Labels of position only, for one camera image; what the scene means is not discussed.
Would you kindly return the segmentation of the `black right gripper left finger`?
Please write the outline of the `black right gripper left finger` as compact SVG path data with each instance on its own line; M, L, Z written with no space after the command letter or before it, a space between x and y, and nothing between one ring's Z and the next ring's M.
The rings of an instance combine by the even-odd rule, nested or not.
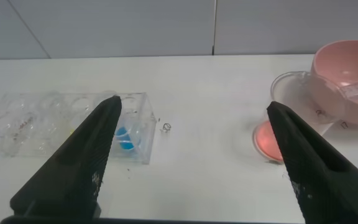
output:
M122 103L100 102L11 198L15 215L93 218Z

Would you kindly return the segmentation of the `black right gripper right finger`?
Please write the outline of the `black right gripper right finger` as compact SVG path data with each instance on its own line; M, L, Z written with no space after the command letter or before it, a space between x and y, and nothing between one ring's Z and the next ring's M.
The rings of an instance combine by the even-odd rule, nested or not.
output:
M267 114L306 223L358 223L358 168L289 107Z

